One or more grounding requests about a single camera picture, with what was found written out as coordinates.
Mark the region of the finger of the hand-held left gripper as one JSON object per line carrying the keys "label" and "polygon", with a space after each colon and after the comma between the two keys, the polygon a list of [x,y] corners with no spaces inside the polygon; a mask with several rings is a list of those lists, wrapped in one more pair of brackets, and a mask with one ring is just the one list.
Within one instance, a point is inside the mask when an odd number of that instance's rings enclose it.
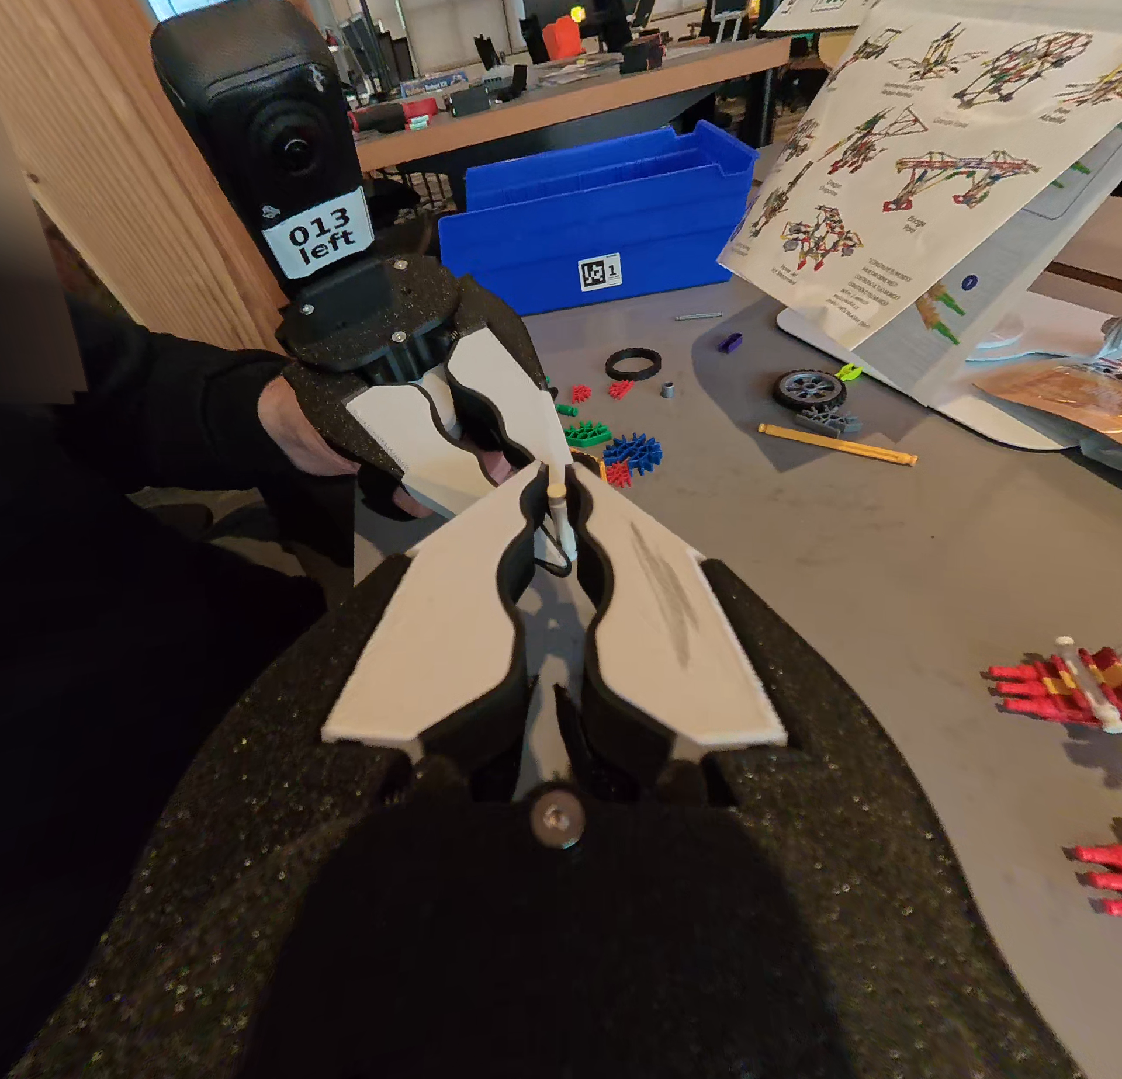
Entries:
{"label": "finger of the hand-held left gripper", "polygon": [[487,453],[501,451],[498,433],[461,416],[449,378],[378,385],[359,393],[347,411],[398,467],[392,476],[432,511],[452,518],[500,484]]}
{"label": "finger of the hand-held left gripper", "polygon": [[536,385],[516,356],[492,329],[483,327],[460,338],[447,356],[447,376],[469,422],[492,427],[514,467],[532,458],[549,469],[567,469],[569,442],[552,394]]}

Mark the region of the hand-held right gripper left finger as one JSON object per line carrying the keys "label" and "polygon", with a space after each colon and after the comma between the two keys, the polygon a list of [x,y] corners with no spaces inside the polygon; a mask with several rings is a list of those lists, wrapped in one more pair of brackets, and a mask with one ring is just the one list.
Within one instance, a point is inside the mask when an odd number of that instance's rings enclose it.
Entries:
{"label": "hand-held right gripper left finger", "polygon": [[525,735],[534,680],[518,600],[542,524],[542,464],[518,471],[372,575],[389,602],[321,738],[410,758],[498,758]]}

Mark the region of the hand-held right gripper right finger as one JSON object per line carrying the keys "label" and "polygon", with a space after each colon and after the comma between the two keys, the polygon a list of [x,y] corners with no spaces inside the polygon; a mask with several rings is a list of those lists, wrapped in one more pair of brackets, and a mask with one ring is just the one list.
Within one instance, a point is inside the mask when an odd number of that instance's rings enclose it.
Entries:
{"label": "hand-held right gripper right finger", "polygon": [[596,604],[583,687],[671,753],[782,747],[789,735],[704,573],[704,555],[585,465],[573,465],[582,587]]}

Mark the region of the white toy rod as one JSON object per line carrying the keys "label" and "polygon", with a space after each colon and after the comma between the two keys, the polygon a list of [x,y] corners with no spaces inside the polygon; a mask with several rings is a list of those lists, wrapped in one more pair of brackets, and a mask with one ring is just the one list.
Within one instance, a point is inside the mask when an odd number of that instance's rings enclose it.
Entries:
{"label": "white toy rod", "polygon": [[569,516],[569,489],[565,482],[551,482],[547,487],[549,511],[554,522],[554,538],[560,545],[560,553],[565,555],[569,564],[578,560],[578,538]]}

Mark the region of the person's left hand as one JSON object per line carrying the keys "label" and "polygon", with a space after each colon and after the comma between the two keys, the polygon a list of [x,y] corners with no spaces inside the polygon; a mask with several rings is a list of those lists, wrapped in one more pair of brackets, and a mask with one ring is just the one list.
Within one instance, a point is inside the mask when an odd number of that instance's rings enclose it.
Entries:
{"label": "person's left hand", "polygon": [[283,374],[277,374],[265,385],[257,411],[263,429],[299,471],[319,478],[358,478],[367,505],[398,522],[434,515],[401,482],[381,469],[336,451],[312,425],[301,409],[294,387]]}

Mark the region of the red black tool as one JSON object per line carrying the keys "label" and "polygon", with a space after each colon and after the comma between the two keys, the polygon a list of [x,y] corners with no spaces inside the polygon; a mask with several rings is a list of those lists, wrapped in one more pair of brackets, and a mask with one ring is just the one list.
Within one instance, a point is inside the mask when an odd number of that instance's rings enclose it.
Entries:
{"label": "red black tool", "polygon": [[436,98],[418,101],[385,101],[348,111],[354,132],[390,134],[414,127],[425,127],[441,111]]}

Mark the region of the blue plastic bin with tag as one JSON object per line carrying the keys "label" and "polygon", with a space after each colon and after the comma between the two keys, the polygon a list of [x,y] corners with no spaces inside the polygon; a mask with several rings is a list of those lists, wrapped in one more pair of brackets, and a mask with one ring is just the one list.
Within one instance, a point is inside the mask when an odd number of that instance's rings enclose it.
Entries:
{"label": "blue plastic bin with tag", "polygon": [[441,218],[441,260],[518,314],[729,278],[718,263],[753,174],[716,163]]}

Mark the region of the blue toy connector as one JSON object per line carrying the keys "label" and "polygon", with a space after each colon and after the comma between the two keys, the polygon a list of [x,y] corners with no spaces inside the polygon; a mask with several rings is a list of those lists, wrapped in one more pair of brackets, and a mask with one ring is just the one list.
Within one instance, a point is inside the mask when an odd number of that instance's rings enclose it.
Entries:
{"label": "blue toy connector", "polygon": [[647,474],[664,462],[664,445],[649,434],[618,436],[607,444],[603,462],[629,460],[633,474]]}

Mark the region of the wooden pillar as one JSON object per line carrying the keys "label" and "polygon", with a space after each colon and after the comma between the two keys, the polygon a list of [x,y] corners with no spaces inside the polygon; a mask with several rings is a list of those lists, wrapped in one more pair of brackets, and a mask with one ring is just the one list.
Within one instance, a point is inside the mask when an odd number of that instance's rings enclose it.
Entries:
{"label": "wooden pillar", "polygon": [[2,120],[28,187],[152,331],[281,353],[287,303],[174,111],[141,0],[2,0]]}

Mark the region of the long yellow toy rod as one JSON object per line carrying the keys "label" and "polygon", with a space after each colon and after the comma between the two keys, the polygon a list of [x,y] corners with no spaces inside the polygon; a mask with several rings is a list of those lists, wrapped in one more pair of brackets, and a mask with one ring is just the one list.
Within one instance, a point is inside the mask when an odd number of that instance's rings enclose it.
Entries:
{"label": "long yellow toy rod", "polygon": [[902,451],[886,449],[880,445],[869,445],[869,444],[853,442],[853,440],[842,440],[837,436],[817,434],[813,431],[804,431],[797,427],[760,424],[758,433],[766,436],[782,438],[782,440],[800,442],[804,445],[813,445],[818,449],[828,449],[835,453],[846,453],[846,454],[855,454],[855,456],[862,456],[862,458],[869,458],[869,460],[877,460],[884,464],[893,464],[899,467],[915,467],[919,462],[919,454],[902,453]]}

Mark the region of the toy wheel with black tire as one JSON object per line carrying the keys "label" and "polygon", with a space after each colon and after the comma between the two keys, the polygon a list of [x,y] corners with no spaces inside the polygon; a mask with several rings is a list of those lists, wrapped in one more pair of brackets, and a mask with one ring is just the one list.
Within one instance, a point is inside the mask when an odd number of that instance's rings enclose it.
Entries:
{"label": "toy wheel with black tire", "polygon": [[773,398],[793,413],[835,411],[848,400],[848,384],[828,371],[787,371],[777,378]]}

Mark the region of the wooden background table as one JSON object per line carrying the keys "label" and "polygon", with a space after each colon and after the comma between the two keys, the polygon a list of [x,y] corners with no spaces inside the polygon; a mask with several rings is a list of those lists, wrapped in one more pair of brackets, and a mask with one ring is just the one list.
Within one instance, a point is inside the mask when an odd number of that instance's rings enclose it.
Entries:
{"label": "wooden background table", "polygon": [[678,49],[653,71],[633,74],[607,71],[562,87],[536,87],[511,103],[469,116],[438,112],[421,131],[363,132],[356,145],[358,160],[363,171],[405,167],[409,162],[429,160],[441,152],[485,145],[616,109],[634,109],[678,94],[687,94],[685,103],[693,105],[702,91],[782,67],[789,56],[789,36]]}

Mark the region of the person's black clothing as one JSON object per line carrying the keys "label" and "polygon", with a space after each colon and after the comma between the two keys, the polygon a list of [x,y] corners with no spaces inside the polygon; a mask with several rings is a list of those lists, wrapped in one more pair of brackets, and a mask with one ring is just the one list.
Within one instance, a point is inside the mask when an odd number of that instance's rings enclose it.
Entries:
{"label": "person's black clothing", "polygon": [[2,409],[2,1075],[81,979],[208,735],[327,615]]}

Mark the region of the red yellow toy assembly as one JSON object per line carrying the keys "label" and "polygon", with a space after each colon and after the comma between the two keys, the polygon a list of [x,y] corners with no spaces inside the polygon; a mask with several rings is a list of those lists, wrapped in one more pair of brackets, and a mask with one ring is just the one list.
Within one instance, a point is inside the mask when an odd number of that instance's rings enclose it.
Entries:
{"label": "red yellow toy assembly", "polygon": [[1057,636],[1052,655],[990,666],[982,676],[1006,711],[1121,735],[1121,651],[1115,647],[1090,651],[1073,636]]}
{"label": "red yellow toy assembly", "polygon": [[1079,846],[1072,849],[1075,862],[1090,864],[1092,869],[1081,880],[1093,889],[1108,893],[1099,898],[1099,911],[1121,917],[1121,844]]}

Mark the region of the clear plastic bag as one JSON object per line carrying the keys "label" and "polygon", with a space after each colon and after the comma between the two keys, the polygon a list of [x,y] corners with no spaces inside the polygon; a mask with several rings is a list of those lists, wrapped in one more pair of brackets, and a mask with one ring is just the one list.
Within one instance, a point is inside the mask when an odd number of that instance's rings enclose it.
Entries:
{"label": "clear plastic bag", "polygon": [[1121,471],[1121,316],[1104,322],[1103,347],[1093,356],[1013,362],[984,373],[973,385],[991,398],[1083,427],[1083,454]]}

